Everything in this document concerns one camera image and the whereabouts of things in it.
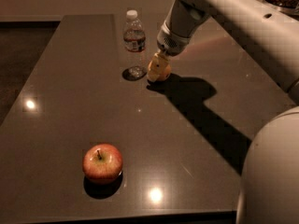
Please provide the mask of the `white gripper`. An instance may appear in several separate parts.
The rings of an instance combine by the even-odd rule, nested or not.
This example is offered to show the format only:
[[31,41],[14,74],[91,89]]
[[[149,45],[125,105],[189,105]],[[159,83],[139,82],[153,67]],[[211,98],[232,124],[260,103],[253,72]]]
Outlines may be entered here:
[[157,35],[160,52],[156,52],[149,63],[147,79],[150,82],[158,81],[159,75],[170,65],[168,56],[177,56],[185,50],[197,28],[208,18],[205,11],[175,0]]

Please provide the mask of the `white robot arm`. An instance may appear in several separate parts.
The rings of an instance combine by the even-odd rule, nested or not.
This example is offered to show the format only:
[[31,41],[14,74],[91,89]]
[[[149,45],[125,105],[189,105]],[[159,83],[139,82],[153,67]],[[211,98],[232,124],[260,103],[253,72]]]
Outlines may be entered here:
[[[164,80],[169,60],[213,18],[293,101],[299,100],[299,23],[256,0],[175,0],[157,36],[148,79]],[[241,176],[236,224],[299,224],[299,106],[255,136]]]

